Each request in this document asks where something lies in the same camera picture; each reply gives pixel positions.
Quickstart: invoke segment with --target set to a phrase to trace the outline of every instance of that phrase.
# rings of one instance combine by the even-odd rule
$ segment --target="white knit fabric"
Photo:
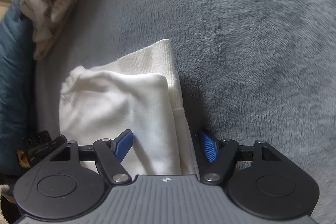
[[[75,68],[62,86],[59,119],[61,134],[80,145],[131,129],[122,164],[133,177],[198,175],[168,39],[105,66]]]

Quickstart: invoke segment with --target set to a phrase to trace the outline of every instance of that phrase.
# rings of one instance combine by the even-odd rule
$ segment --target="teal blue fabric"
[[[0,172],[21,175],[16,150],[34,127],[33,24],[14,0],[0,23]]]

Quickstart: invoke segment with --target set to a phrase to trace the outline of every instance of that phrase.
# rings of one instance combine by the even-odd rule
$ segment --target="black plastic part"
[[[35,166],[47,155],[56,150],[67,141],[66,137],[59,135],[55,140],[50,138],[48,131],[43,131],[24,139],[25,156],[31,167]]]
[[[102,140],[98,140],[93,143],[93,148],[97,157],[96,166],[98,172],[112,185],[131,183],[132,177],[119,163],[109,145],[110,141],[103,142]],[[126,174],[128,175],[128,180],[124,182],[116,182],[113,180],[113,176],[116,174]]]
[[[93,149],[93,145],[82,145],[78,147],[78,154],[80,160],[83,161],[96,161],[97,156]]]
[[[14,187],[17,205],[23,212],[49,221],[85,213],[102,199],[104,192],[103,179],[80,165],[77,142],[65,143],[49,154]]]
[[[235,161],[252,161],[254,147],[249,145],[240,145],[236,153]]]
[[[272,220],[311,215],[320,195],[312,177],[266,142],[255,142],[252,166],[232,175],[227,192],[243,210]]]
[[[224,143],[223,148],[220,150],[218,158],[211,163],[209,168],[201,176],[201,182],[207,185],[222,185],[232,175],[235,168],[235,157],[239,144],[234,140],[230,140]],[[207,181],[204,176],[206,174],[215,173],[220,176],[220,179],[214,182]]]

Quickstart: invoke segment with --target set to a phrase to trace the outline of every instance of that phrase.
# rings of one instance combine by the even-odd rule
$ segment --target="gray ribbed surface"
[[[218,186],[195,176],[139,176],[128,186],[115,187],[96,210],[66,224],[276,224],[234,206]],[[28,217],[21,224],[38,224]],[[316,224],[309,217],[281,224]]]

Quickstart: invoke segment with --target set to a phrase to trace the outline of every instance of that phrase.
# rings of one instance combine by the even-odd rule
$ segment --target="gray fleece blanket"
[[[318,182],[312,216],[334,224],[336,0],[79,0],[37,63],[40,129],[59,133],[70,70],[163,38],[171,39],[197,152],[202,127],[245,145],[268,141]]]

